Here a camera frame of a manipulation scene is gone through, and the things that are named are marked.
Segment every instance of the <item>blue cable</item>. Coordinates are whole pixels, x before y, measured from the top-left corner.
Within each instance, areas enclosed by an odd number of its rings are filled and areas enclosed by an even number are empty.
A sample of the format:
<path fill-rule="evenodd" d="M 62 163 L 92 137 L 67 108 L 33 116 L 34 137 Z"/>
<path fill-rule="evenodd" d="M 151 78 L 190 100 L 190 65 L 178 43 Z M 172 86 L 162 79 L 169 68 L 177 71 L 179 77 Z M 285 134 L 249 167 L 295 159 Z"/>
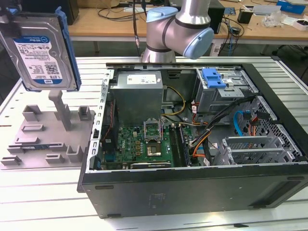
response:
<path fill-rule="evenodd" d="M 239 134 L 239 136 L 243 136 L 243 133 L 240 130 L 239 124 L 237 122 L 237 115 L 238 114 L 242 114 L 243 115 L 244 112 L 243 111 L 237 111 L 236 113 L 234 113 L 234 117 L 233 117 L 234 127 L 235 127 L 237 133 Z"/>

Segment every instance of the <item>motherboard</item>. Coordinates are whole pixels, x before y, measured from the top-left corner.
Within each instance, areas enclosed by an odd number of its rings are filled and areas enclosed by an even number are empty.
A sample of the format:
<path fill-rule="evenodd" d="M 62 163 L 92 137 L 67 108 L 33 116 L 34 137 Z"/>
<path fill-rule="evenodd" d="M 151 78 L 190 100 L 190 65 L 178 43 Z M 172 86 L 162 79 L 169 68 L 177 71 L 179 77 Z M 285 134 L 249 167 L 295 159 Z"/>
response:
<path fill-rule="evenodd" d="M 193 139 L 188 126 L 146 126 L 144 131 L 143 126 L 120 127 L 117 150 L 103 155 L 102 166 L 107 169 L 144 168 L 144 165 L 150 164 L 155 167 L 187 166 L 189 154 L 184 149 Z M 148 139 L 159 134 L 159 141 Z"/>

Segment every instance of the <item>white table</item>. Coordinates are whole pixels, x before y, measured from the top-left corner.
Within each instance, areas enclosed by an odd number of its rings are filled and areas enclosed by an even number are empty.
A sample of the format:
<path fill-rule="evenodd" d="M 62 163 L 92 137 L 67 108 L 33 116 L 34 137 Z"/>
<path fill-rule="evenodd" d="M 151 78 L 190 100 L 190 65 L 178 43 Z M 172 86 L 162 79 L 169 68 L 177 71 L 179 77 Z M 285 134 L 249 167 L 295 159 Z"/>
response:
<path fill-rule="evenodd" d="M 183 58 L 180 62 L 191 62 Z M 137 62 L 137 58 L 77 58 L 83 85 L 79 92 L 64 92 L 71 110 L 89 105 L 95 110 L 105 63 Z M 263 57 L 205 57 L 204 63 L 253 63 L 298 121 L 308 119 L 307 88 L 281 62 Z M 26 104 L 38 104 L 42 111 L 54 111 L 48 92 L 26 92 L 19 81 L 0 107 L 0 158 L 7 155 Z M 241 231 L 291 231 L 308 229 L 308 189 L 275 209 L 244 210 L 172 216 L 99 219 L 85 193 L 77 193 L 79 168 L 0 171 L 0 230 L 224 230 L 234 224 L 249 227 Z"/>

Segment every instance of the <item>wooden desk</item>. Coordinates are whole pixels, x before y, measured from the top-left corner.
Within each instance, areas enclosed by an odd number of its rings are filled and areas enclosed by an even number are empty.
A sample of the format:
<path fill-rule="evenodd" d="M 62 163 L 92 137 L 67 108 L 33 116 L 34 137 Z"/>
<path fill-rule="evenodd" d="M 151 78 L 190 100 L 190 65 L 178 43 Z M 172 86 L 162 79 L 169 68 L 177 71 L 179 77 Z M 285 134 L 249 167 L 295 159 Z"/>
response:
<path fill-rule="evenodd" d="M 256 0 L 263 5 L 275 5 L 275 3 L 266 2 L 264 0 Z M 241 3 L 220 1 L 225 7 L 235 7 L 240 9 L 242 5 L 255 5 L 250 0 L 243 0 Z M 97 10 L 93 8 L 79 9 L 79 17 L 72 26 L 69 26 L 69 32 L 72 40 L 78 41 L 134 41 L 132 21 L 115 22 L 101 18 L 97 15 Z M 107 10 L 102 11 L 102 15 L 107 14 Z M 237 20 L 237 15 L 230 15 L 229 18 Z M 302 15 L 283 12 L 291 17 L 302 18 Z M 121 17 L 130 15 L 128 12 L 110 12 L 108 17 Z M 146 22 L 145 15 L 139 14 L 137 21 L 138 35 L 141 41 L 146 41 Z M 253 15 L 249 24 L 243 24 L 245 28 L 244 35 L 238 40 L 238 43 L 245 44 L 286 44 L 286 45 L 308 45 L 308 32 L 299 31 L 292 26 L 284 25 L 283 27 L 269 27 L 262 25 L 263 16 Z M 222 24 L 220 32 L 215 35 L 212 46 L 212 54 L 215 56 L 215 50 L 221 46 L 227 37 L 228 31 L 226 25 Z"/>

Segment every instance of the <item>yellow cable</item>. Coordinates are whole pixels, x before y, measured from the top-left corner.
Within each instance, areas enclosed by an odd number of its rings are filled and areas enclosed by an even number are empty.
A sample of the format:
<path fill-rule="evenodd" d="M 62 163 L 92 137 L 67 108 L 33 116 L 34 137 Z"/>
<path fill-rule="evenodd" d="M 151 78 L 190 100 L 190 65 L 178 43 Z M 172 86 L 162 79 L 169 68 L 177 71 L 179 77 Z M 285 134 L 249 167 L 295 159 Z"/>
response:
<path fill-rule="evenodd" d="M 162 116 L 175 116 L 175 115 L 178 115 L 178 114 L 180 114 L 180 113 L 182 113 L 183 111 L 184 111 L 184 109 L 185 109 L 185 99 L 184 99 L 184 97 L 177 91 L 177 90 L 175 90 L 173 87 L 170 87 L 170 86 L 167 86 L 167 88 L 170 88 L 170 89 L 172 89 L 172 90 L 174 90 L 181 98 L 182 98 L 182 100 L 183 100 L 183 107 L 181 108 L 181 110 L 179 110 L 178 112 L 173 112 L 173 113 L 167 113 L 167 114 L 162 114 Z"/>

